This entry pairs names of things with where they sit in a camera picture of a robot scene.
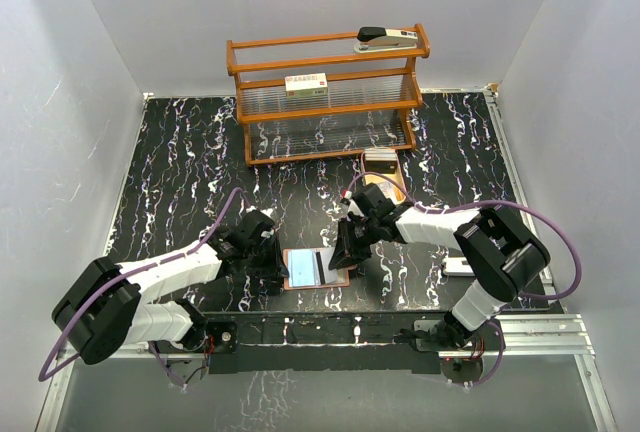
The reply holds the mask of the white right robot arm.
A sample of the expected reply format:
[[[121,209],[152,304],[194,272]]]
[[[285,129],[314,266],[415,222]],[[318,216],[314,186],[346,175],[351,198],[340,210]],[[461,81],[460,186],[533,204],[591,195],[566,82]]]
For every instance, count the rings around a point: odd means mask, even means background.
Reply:
[[[377,184],[345,194],[347,215],[338,222],[331,269],[356,266],[381,241],[428,243],[460,251],[474,281],[444,318],[429,330],[403,330],[411,340],[466,349],[478,341],[482,326],[517,296],[550,263],[547,248],[504,205],[459,212],[428,213],[406,200],[394,203]]]

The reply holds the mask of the tan oval plastic tray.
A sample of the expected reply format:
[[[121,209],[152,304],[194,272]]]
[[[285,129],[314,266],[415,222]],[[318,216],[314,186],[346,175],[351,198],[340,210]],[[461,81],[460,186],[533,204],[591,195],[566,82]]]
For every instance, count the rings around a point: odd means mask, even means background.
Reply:
[[[363,153],[361,154],[360,158],[361,169],[363,172],[367,172],[364,170],[362,157]],[[395,204],[400,204],[406,200],[406,195],[402,192],[402,190],[405,189],[405,182],[399,157],[398,168],[394,174],[388,175],[375,172],[367,172],[367,175],[362,178],[362,182],[364,185],[377,184],[380,187],[382,193]]]

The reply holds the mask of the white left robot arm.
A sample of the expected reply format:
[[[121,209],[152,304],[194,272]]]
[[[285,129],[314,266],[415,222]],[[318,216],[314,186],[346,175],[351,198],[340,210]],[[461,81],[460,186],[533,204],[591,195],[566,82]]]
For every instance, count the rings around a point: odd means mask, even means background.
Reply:
[[[251,210],[237,224],[218,227],[204,244],[137,262],[100,257],[85,268],[51,317],[88,365],[139,342],[167,341],[194,351],[205,342],[206,319],[188,300],[163,302],[162,297],[236,273],[263,281],[280,281],[288,274],[275,222],[265,211]]]

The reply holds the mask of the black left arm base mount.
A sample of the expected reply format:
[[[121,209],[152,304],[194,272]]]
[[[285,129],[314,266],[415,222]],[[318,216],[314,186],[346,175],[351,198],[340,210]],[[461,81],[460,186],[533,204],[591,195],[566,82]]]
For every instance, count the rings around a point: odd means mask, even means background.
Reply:
[[[206,358],[214,354],[233,354],[238,344],[238,326],[233,321],[209,321],[205,326],[203,352]]]

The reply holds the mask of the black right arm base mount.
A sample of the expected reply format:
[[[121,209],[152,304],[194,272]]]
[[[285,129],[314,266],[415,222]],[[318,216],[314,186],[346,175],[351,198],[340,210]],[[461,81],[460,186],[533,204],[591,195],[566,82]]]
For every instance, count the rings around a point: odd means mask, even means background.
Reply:
[[[471,335],[444,320],[416,320],[410,328],[402,328],[396,336],[398,343],[407,343],[418,352],[440,352],[464,348]]]

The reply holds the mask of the pink leather card holder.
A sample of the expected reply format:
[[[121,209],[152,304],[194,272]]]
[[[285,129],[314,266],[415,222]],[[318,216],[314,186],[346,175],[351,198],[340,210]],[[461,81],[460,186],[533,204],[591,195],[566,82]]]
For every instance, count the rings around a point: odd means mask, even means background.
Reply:
[[[289,278],[284,279],[285,290],[320,289],[331,287],[347,287],[350,283],[350,273],[355,267],[337,270],[340,279],[338,283],[317,285],[315,282],[314,251],[318,248],[285,249],[284,261],[289,270]]]

